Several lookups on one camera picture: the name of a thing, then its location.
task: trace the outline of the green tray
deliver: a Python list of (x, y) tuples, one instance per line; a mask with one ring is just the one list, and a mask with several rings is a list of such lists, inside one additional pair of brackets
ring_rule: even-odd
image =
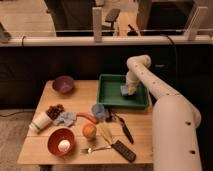
[(145, 109), (149, 104), (147, 89), (139, 83), (135, 95), (122, 96), (120, 86), (125, 82), (125, 75), (100, 75), (97, 103), (106, 107)]

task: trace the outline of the wooden table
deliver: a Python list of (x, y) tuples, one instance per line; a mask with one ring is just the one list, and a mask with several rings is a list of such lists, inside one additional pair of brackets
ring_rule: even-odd
[[(96, 103), (98, 81), (76, 81), (75, 89), (69, 95), (58, 94), (52, 89), (51, 85), (52, 81), (46, 83), (34, 117), (48, 109), (50, 105), (56, 104), (63, 104), (66, 111), (91, 113), (91, 107)], [(121, 126), (118, 123), (108, 123), (114, 139), (121, 140), (136, 153), (137, 158), (134, 162), (136, 164), (151, 164), (153, 162), (151, 111), (152, 105), (145, 110), (114, 110), (114, 112), (125, 119), (135, 141), (133, 145), (124, 136)], [(63, 126), (50, 125), (40, 134), (29, 130), (18, 158), (18, 164), (128, 164), (114, 149), (96, 151), (91, 154), (82, 154), (80, 152), (80, 149), (88, 146), (107, 145), (99, 133), (97, 133), (97, 138), (93, 142), (88, 142), (83, 137), (82, 127), (88, 122), (85, 118), (78, 118), (76, 124), (70, 128), (75, 134), (76, 147), (73, 152), (64, 157), (56, 157), (47, 149), (49, 135)]]

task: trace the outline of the gray cloth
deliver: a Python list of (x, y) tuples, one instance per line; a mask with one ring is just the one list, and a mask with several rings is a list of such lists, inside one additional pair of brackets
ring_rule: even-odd
[(73, 112), (62, 112), (54, 121), (53, 124), (64, 125), (64, 126), (72, 126), (77, 120), (76, 114)]

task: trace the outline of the carrot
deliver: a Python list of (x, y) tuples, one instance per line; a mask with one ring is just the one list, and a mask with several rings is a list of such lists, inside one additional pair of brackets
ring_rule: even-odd
[(88, 113), (80, 112), (80, 113), (77, 113), (76, 116), (86, 118), (94, 124), (98, 123), (98, 120), (94, 116), (92, 116), (91, 114), (88, 114)]

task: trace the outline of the floor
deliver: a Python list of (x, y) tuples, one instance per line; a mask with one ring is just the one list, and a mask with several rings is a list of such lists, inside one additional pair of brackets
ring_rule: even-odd
[[(133, 0), (105, 0), (103, 21), (111, 8), (136, 13), (137, 5)], [(3, 0), (0, 1), (0, 22), (13, 37), (55, 36), (52, 18), (46, 11), (44, 0)]]
[[(1, 115), (21, 112), (9, 117), (0, 117), (0, 171), (39, 171), (36, 165), (17, 165), (22, 144), (32, 120), (33, 109), (0, 110)], [(54, 166), (53, 171), (152, 171), (152, 166), (141, 165), (81, 165)]]

